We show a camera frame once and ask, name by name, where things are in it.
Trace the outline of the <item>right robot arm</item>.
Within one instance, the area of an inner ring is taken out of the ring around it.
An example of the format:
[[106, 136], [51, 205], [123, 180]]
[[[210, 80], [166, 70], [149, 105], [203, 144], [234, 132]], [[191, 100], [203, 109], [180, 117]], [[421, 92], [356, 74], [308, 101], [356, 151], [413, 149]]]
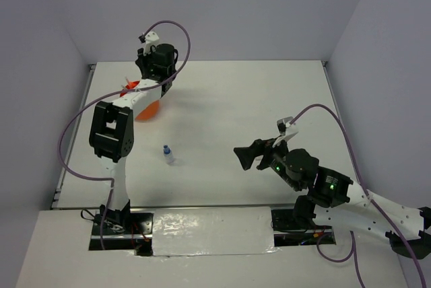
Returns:
[[385, 242], [407, 258], [430, 255], [430, 208], [411, 208], [365, 192], [358, 182], [320, 166], [305, 149], [288, 149], [286, 141], [255, 140], [234, 153], [243, 170], [261, 158], [258, 170], [274, 171], [299, 195], [293, 221], [300, 228], [331, 226], [364, 232]]

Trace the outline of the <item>reflective silver front panel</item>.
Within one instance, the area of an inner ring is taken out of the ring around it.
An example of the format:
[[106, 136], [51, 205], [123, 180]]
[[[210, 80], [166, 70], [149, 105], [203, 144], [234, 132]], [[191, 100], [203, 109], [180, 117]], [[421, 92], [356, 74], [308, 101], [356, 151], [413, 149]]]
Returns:
[[155, 256], [219, 256], [276, 251], [269, 207], [158, 209]]

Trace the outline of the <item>orange round divided container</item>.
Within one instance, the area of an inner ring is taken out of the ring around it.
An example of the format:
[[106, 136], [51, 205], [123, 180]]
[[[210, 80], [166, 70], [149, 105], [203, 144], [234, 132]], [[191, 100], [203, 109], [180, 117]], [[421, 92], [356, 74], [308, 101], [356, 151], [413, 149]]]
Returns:
[[[129, 84], [123, 85], [123, 89], [134, 89], [139, 85], [140, 80], [130, 81]], [[157, 115], [160, 107], [160, 101], [156, 100], [152, 102], [145, 110], [142, 110], [138, 115], [135, 116], [135, 120], [138, 122], [143, 122], [152, 119]]]

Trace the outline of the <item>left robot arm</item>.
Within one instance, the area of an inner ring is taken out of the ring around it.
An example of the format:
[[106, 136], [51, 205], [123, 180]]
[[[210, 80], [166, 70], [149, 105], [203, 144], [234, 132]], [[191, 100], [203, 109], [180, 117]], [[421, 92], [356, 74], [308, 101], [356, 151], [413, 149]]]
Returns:
[[104, 175], [114, 179], [110, 202], [100, 206], [100, 214], [116, 233], [125, 233], [132, 224], [125, 165], [134, 144], [134, 121], [170, 89], [171, 81], [161, 83], [174, 75], [178, 60], [177, 49], [166, 43], [151, 46], [148, 53], [140, 48], [137, 54], [135, 63], [141, 71], [141, 80], [133, 88], [135, 91], [112, 102], [99, 101], [94, 108], [89, 137]]

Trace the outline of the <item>small blue-capped glue bottle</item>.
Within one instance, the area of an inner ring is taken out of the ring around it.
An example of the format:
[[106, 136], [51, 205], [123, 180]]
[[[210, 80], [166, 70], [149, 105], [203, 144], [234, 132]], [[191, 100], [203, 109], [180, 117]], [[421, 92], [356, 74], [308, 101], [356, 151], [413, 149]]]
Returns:
[[168, 145], [163, 146], [163, 156], [168, 165], [171, 165], [174, 163], [174, 156], [171, 148]]

